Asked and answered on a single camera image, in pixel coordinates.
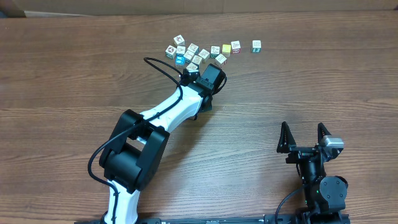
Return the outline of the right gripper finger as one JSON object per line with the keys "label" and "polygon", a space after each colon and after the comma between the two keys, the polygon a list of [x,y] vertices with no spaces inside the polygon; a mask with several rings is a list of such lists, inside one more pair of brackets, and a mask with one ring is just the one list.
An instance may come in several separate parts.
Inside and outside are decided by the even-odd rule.
{"label": "right gripper finger", "polygon": [[331,134],[323,123],[318,123],[317,131],[318,131],[318,144],[329,145]]}
{"label": "right gripper finger", "polygon": [[296,147],[295,139],[290,131],[286,121],[281,124],[280,138],[277,145],[278,153],[289,153],[292,148]]}

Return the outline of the white block green side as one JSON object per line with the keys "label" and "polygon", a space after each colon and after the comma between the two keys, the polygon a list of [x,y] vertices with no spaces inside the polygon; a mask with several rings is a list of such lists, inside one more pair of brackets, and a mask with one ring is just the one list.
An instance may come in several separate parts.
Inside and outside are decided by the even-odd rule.
{"label": "white block green side", "polygon": [[187,70],[198,70],[198,66],[194,63],[189,63],[186,67]]}

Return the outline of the white block butterfly picture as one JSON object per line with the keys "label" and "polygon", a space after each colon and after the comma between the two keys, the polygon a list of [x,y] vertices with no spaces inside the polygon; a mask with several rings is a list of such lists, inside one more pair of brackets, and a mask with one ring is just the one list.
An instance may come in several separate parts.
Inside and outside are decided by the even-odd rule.
{"label": "white block butterfly picture", "polygon": [[199,67],[201,65],[202,61],[203,61],[203,58],[198,55],[194,55],[192,58],[192,63],[195,64],[197,67]]}

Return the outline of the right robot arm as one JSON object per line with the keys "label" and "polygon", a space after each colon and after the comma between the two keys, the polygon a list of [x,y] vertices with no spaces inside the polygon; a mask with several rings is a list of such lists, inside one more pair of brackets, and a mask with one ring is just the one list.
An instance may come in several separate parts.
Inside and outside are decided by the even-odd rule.
{"label": "right robot arm", "polygon": [[305,208],[298,208],[292,215],[292,223],[349,223],[346,208],[348,182],[341,176],[327,176],[324,163],[336,159],[344,149],[340,137],[332,135],[323,123],[317,127],[318,142],[313,147],[298,147],[284,121],[281,124],[277,152],[287,154],[285,162],[294,164],[302,181],[302,186],[288,194],[278,205],[274,222],[279,221],[279,212],[283,204],[297,193],[303,192]]}

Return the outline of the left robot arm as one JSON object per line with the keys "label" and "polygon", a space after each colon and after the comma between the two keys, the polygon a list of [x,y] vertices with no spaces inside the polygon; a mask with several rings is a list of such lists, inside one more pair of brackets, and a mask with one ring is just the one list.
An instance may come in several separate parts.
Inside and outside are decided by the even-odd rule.
{"label": "left robot arm", "polygon": [[170,133],[186,119],[211,110],[213,96],[226,80],[225,72],[213,64],[204,73],[185,69],[166,100],[150,110],[126,110],[120,116],[99,157],[109,186],[108,211],[100,223],[138,221],[140,193],[157,172]]}

